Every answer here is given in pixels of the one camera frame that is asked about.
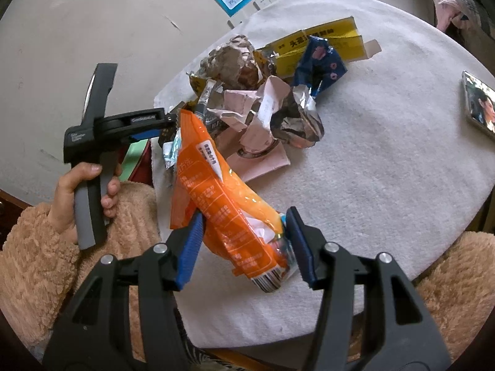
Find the left hand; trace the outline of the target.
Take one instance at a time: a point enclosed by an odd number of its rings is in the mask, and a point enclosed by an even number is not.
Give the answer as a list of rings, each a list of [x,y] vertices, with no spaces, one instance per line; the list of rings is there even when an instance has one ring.
[[[60,177],[47,219],[63,240],[74,244],[77,242],[74,215],[75,188],[83,181],[94,179],[101,171],[102,166],[100,164],[79,163]],[[103,213],[110,219],[115,218],[118,211],[118,193],[121,189],[118,177],[121,173],[122,167],[118,164],[112,179],[107,184],[107,194],[101,198]]]

